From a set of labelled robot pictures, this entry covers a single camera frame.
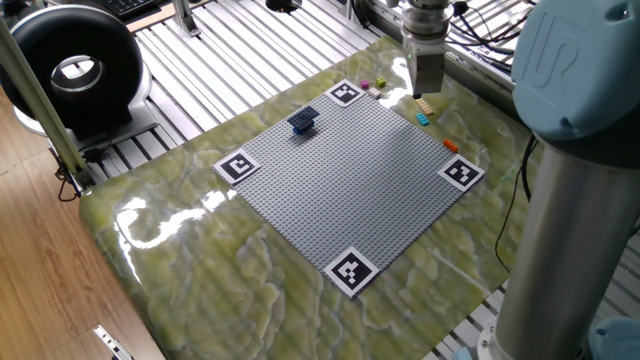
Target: blue lego brick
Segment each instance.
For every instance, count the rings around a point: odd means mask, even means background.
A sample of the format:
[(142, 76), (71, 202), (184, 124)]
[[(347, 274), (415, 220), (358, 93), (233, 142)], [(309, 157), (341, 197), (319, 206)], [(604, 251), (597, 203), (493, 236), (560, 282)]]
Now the blue lego brick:
[(313, 119), (315, 119), (318, 115), (320, 115), (320, 113), (318, 113), (314, 108), (312, 108), (311, 106), (306, 106), (300, 109), (300, 111), (298, 111), (293, 116), (289, 117), (287, 121), (294, 128), (301, 130), (302, 128), (308, 126), (310, 123), (313, 123)]
[(427, 119), (426, 116), (424, 116), (424, 114), (418, 114), (416, 115), (416, 119), (418, 119), (418, 121), (420, 122), (420, 124), (422, 126), (427, 126), (429, 125), (429, 119)]
[(301, 127), (301, 128), (293, 128), (293, 133), (296, 135), (302, 135), (304, 134), (307, 130), (311, 129), (313, 127), (313, 125), (315, 125), (315, 122), (313, 120), (311, 120), (310, 123), (308, 123), (307, 125)]

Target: black cable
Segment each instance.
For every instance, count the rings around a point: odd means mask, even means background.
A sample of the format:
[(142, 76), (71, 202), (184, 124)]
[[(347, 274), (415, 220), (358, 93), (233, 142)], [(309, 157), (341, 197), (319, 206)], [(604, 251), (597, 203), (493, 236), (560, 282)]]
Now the black cable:
[(478, 14), (478, 16), (480, 17), (480, 20), (482, 20), (482, 23), (484, 24), (484, 27), (487, 28), (487, 34), (489, 35), (489, 39), (491, 39), (491, 41), (495, 41), (493, 39), (493, 34), (491, 34), (491, 29), (489, 29), (489, 24), (487, 24), (487, 22), (484, 20), (484, 16), (482, 16), (482, 13), (476, 8), (469, 7), (469, 9), (475, 11), (476, 14)]
[(60, 185), (60, 191), (58, 192), (58, 200), (60, 200), (61, 202), (71, 202), (77, 198), (79, 198), (78, 196), (78, 190), (75, 190), (75, 194), (73, 194), (73, 197), (70, 199), (63, 199), (62, 198), (62, 192), (64, 191), (64, 186), (69, 183), (71, 185), (73, 185), (73, 183), (71, 183), (71, 181), (69, 181), (69, 179), (67, 179), (67, 176), (65, 174), (65, 170), (61, 167), (58, 168), (58, 170), (56, 171), (56, 173), (54, 174), (56, 176), (56, 178), (58, 178), (58, 180), (62, 181), (62, 185)]
[(109, 137), (109, 142), (107, 143), (107, 146), (103, 147), (102, 149), (92, 149), (89, 151), (85, 151), (82, 157), (87, 162), (95, 163), (100, 161), (100, 159), (102, 158), (102, 154), (104, 154), (104, 152), (107, 151), (107, 149), (109, 149), (111, 145), (113, 145), (114, 136), (117, 135), (120, 132), (120, 130), (122, 130), (123, 126), (124, 124), (120, 124), (120, 126), (118, 127), (118, 130), (116, 130), (115, 132), (113, 132), (113, 128), (109, 130), (107, 134), (107, 137)]
[[(456, 24), (450, 24), (454, 29), (458, 30), (459, 32), (461, 32), (463, 35), (466, 35), (468, 37), (472, 37), (471, 34), (469, 34), (468, 32), (464, 31), (463, 29), (461, 29), (458, 25)], [(520, 36), (520, 32), (516, 32), (513, 33), (509, 36), (506, 36), (504, 38), (494, 38), (494, 41), (499, 42), (499, 41), (507, 41), (507, 40), (512, 40), (517, 38), (518, 36)], [(484, 42), (486, 42), (487, 40), (484, 40), (482, 43), (480, 42), (475, 42), (475, 43), (461, 43), (459, 41), (455, 41), (455, 40), (447, 40), (447, 43), (450, 44), (456, 44), (456, 45), (462, 45), (462, 46), (485, 46)]]
[(473, 29), (473, 27), (469, 24), (469, 22), (467, 22), (467, 19), (464, 18), (464, 15), (460, 15), (460, 20), (462, 21), (464, 26), (469, 30), (469, 32), (471, 33), (473, 38), (475, 38), (480, 44), (482, 44), (487, 49), (489, 49), (491, 51), (495, 51), (495, 52), (497, 52), (499, 54), (513, 55), (514, 51), (511, 50), (511, 49), (503, 49), (503, 48), (499, 48), (499, 47), (495, 47), (495, 46), (489, 45), (492, 41), (481, 38), (480, 35), (478, 35), (478, 33), (476, 33), (476, 31)]
[(516, 181), (513, 184), (513, 195), (511, 196), (511, 203), (509, 203), (509, 209), (507, 210), (507, 215), (505, 215), (504, 217), (504, 223), (502, 223), (502, 229), (500, 229), (498, 238), (496, 239), (495, 245), (493, 246), (493, 251), (495, 252), (496, 257), (498, 258), (500, 265), (502, 265), (502, 267), (509, 274), (511, 274), (511, 271), (509, 271), (509, 268), (507, 267), (507, 265), (504, 264), (504, 262), (502, 261), (502, 258), (500, 258), (500, 254), (498, 253), (498, 244), (500, 243), (500, 238), (502, 237), (502, 233), (504, 232), (504, 229), (507, 227), (507, 220), (509, 219), (509, 214), (511, 214), (511, 208), (513, 208), (513, 203), (516, 200), (516, 192), (518, 191), (518, 177), (520, 176), (521, 171), (522, 171), (522, 167), (520, 167), (520, 169), (518, 169), (518, 172), (516, 173)]
[(535, 149), (536, 145), (538, 145), (538, 140), (531, 135), (529, 138), (529, 143), (527, 144), (526, 149), (530, 149), (528, 151), (525, 150), (524, 157), (522, 158), (522, 187), (524, 188), (524, 194), (527, 196), (527, 201), (531, 202), (531, 190), (529, 190), (529, 179), (527, 178), (527, 164), (529, 162), (529, 156)]
[(504, 233), (504, 229), (506, 229), (507, 227), (507, 221), (509, 220), (509, 215), (511, 214), (511, 209), (513, 208), (513, 203), (516, 200), (516, 193), (518, 192), (518, 178), (520, 177), (520, 174), (522, 173), (522, 169), (524, 168), (524, 159), (528, 158), (531, 153), (533, 152), (533, 150), (535, 150), (536, 146), (538, 145), (538, 142), (535, 138), (535, 136), (531, 135), (531, 137), (529, 138), (529, 142), (527, 143), (527, 146), (524, 149), (524, 155), (522, 156), (523, 159), (523, 163), (520, 164), (520, 168), (518, 169), (518, 172), (516, 173), (516, 181), (513, 184), (513, 195), (511, 196), (511, 202), (509, 203), (509, 209), (507, 209), (507, 214), (504, 216), (504, 222), (502, 223), (502, 229), (500, 229), (500, 233), (498, 234), (498, 238), (496, 239), (496, 242), (493, 246), (493, 251), (496, 254), (496, 258), (498, 258), (498, 261), (500, 262), (500, 265), (502, 265), (502, 267), (507, 271), (507, 273), (511, 273), (511, 271), (509, 271), (509, 268), (507, 267), (507, 265), (505, 265), (504, 261), (502, 261), (502, 258), (500, 257), (500, 254), (498, 253), (498, 244), (500, 244), (500, 238), (502, 238), (502, 234)]

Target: orange lego brick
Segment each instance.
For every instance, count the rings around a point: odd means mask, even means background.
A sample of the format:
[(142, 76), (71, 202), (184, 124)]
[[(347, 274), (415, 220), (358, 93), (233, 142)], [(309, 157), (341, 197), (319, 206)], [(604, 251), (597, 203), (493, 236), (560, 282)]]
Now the orange lego brick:
[(456, 144), (452, 143), (451, 140), (449, 139), (444, 139), (443, 142), (444, 146), (446, 146), (449, 150), (457, 153), (458, 152), (458, 147), (456, 146)]

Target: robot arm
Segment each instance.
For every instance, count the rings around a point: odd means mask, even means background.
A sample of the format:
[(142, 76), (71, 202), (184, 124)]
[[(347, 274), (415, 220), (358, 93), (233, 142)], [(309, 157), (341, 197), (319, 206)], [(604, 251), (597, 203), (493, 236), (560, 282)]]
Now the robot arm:
[[(398, 0), (387, 0), (388, 7)], [(445, 39), (453, 7), (449, 0), (407, 0), (402, 13), (402, 45), (413, 93), (440, 92), (444, 76)]]

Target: metal pole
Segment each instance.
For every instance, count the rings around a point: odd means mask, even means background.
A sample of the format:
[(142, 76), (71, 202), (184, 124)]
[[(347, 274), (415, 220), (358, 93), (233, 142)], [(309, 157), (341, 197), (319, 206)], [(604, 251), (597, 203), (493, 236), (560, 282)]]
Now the metal pole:
[(492, 359), (575, 359), (640, 213), (638, 171), (547, 146), (537, 178)]
[(0, 19), (0, 63), (33, 111), (36, 119), (42, 124), (42, 128), (67, 169), (74, 176), (77, 175), (77, 180), (82, 186), (89, 184), (91, 178), (88, 175), (87, 164), (71, 141), (53, 105), (29, 67), (27, 59), (2, 19)]
[(200, 30), (196, 26), (196, 22), (191, 15), (191, 7), (188, 0), (173, 0), (173, 7), (176, 11), (175, 20), (190, 36), (200, 35)]

